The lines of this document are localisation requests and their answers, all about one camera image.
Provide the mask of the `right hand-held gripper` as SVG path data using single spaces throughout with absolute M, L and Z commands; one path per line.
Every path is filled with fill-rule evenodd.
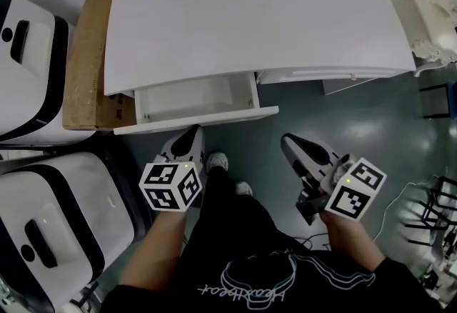
M 302 182 L 296 208 L 309 225 L 321 212 L 360 220 L 387 179 L 367 159 L 338 153 L 317 139 L 287 133 L 281 150 Z

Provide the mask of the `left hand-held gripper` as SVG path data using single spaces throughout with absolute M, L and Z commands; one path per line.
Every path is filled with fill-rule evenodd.
M 204 131 L 198 124 L 169 139 L 146 164 L 139 187 L 151 209 L 186 212 L 203 189 Z

